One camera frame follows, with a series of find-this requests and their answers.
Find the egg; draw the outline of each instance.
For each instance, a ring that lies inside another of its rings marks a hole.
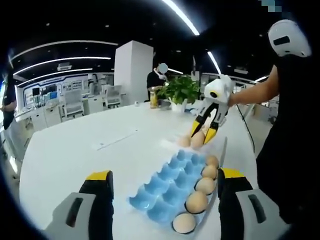
[[[215,190],[215,181],[210,177],[204,177],[200,179],[195,185],[195,190],[204,193],[205,195],[210,195]]]
[[[207,165],[213,165],[213,166],[215,166],[216,168],[219,167],[219,160],[218,160],[218,158],[217,158],[216,156],[214,156],[214,155],[209,155],[209,156],[207,156],[207,157],[205,158],[205,163],[206,163]]]
[[[203,127],[201,128],[202,132],[204,133],[204,135],[207,134],[208,130],[209,130],[209,127],[208,126],[205,126],[203,125]]]
[[[201,173],[203,177],[211,178],[213,180],[216,179],[217,174],[218,174],[218,170],[214,165],[208,165],[204,167]]]
[[[190,146],[190,137],[189,136],[183,136],[178,140],[178,145],[184,148],[187,148]]]
[[[191,214],[199,214],[206,210],[208,206],[208,198],[201,191],[193,192],[186,200],[185,207]]]
[[[188,234],[196,227],[196,219],[190,213],[182,213],[176,216],[173,220],[173,229],[180,234]]]
[[[201,148],[204,145],[204,141],[205,141],[205,134],[202,131],[198,131],[191,138],[191,147],[193,149]]]

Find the cable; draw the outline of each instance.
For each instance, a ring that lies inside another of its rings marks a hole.
[[[244,124],[245,124],[246,130],[248,131],[248,133],[249,133],[249,135],[250,135],[250,138],[251,138],[251,141],[252,141],[253,152],[255,153],[255,152],[256,152],[255,141],[254,141],[254,138],[253,138],[252,135],[251,135],[251,132],[250,132],[249,127],[248,127],[248,125],[247,125],[247,121],[246,121],[244,115],[242,114],[242,112],[241,112],[238,104],[236,104],[236,107],[238,108],[239,113],[240,113],[240,115],[241,115],[241,117],[242,117],[242,120],[243,120],[243,122],[244,122]]]

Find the white table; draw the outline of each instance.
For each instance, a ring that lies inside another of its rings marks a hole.
[[[173,132],[190,130],[191,114],[150,109],[149,103],[125,106],[63,122],[36,132],[26,151],[20,179],[22,207],[35,226],[45,229],[52,212],[71,192],[78,192],[92,172],[112,170],[114,176],[114,240],[179,240],[163,231],[127,202],[142,183],[175,153],[160,145]],[[130,137],[101,150],[92,144]],[[257,171],[252,143],[238,110],[229,110],[218,134],[228,137],[224,167],[243,172],[254,188]],[[197,240],[220,239],[219,201],[215,201]]]

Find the white chair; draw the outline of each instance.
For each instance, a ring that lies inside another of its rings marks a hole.
[[[121,105],[121,85],[110,86],[106,90],[105,105],[111,109]]]
[[[63,111],[66,118],[79,114],[84,115],[81,89],[65,92]]]

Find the ceiling light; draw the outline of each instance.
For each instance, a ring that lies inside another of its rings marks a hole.
[[[174,69],[171,69],[171,68],[168,68],[168,70],[171,71],[171,72],[177,73],[177,74],[184,74],[181,71],[177,71],[177,70],[174,70]]]
[[[260,77],[258,78],[257,80],[255,80],[256,83],[262,81],[263,79],[266,79],[268,76],[263,76],[263,77]]]
[[[196,36],[200,35],[199,31],[196,29],[194,24],[189,20],[189,18],[187,18],[187,16],[181,11],[180,8],[178,8],[178,6],[172,2],[172,0],[162,0],[162,1],[165,4],[167,4],[184,21],[184,23],[189,27],[189,29],[193,32],[194,35]],[[220,68],[218,66],[217,61],[214,58],[214,55],[209,51],[207,52],[207,54],[209,55],[211,61],[213,62],[217,72],[221,74]]]
[[[107,41],[95,41],[95,40],[65,40],[65,41],[55,41],[55,42],[50,42],[50,43],[46,43],[46,44],[42,44],[39,46],[35,46],[32,48],[29,48],[25,51],[22,51],[20,53],[18,53],[17,55],[13,56],[11,58],[11,60],[26,54],[30,51],[36,50],[36,49],[40,49],[40,48],[44,48],[44,47],[48,47],[48,46],[52,46],[52,45],[58,45],[58,44],[70,44],[70,43],[93,43],[93,44],[107,44],[107,45],[114,45],[114,46],[118,46],[118,43],[114,43],[114,42],[107,42]]]
[[[74,70],[58,71],[58,72],[54,72],[54,73],[49,73],[49,74],[46,74],[46,75],[37,76],[37,77],[35,77],[33,79],[30,79],[28,81],[24,81],[23,83],[20,83],[19,85],[17,85],[17,87],[20,87],[21,85],[24,85],[26,83],[29,83],[29,82],[32,82],[34,80],[41,79],[41,78],[44,78],[44,77],[48,77],[48,76],[51,76],[51,75],[65,74],[65,73],[78,72],[78,71],[91,71],[91,70],[93,70],[93,69],[92,68],[83,68],[83,69],[74,69]]]
[[[245,70],[245,69],[235,68],[233,71],[234,71],[235,73],[238,73],[238,74],[248,74],[248,71]]]
[[[218,74],[221,74],[221,71],[220,71],[220,68],[218,66],[218,63],[217,63],[217,61],[215,60],[214,56],[212,55],[212,53],[210,51],[208,51],[208,55],[209,55],[211,61],[213,62],[214,66],[215,66],[215,69],[217,70]]]
[[[53,62],[58,62],[58,61],[65,61],[65,60],[77,60],[77,59],[101,59],[101,60],[110,60],[110,57],[102,57],[102,56],[77,56],[77,57],[67,57],[67,58],[60,58],[60,59],[54,59],[54,60],[50,60],[50,61],[44,61],[44,62],[40,62],[37,63],[35,65],[31,65],[31,66],[27,66],[26,68],[23,68],[19,71],[16,71],[13,75],[17,75],[21,72],[24,72],[28,69],[32,69],[36,66],[42,65],[42,64],[48,64],[48,63],[53,63]]]
[[[187,16],[181,11],[181,9],[171,0],[162,0],[165,4],[167,4],[190,28],[194,35],[199,36],[200,33],[195,28],[194,24],[187,18]]]

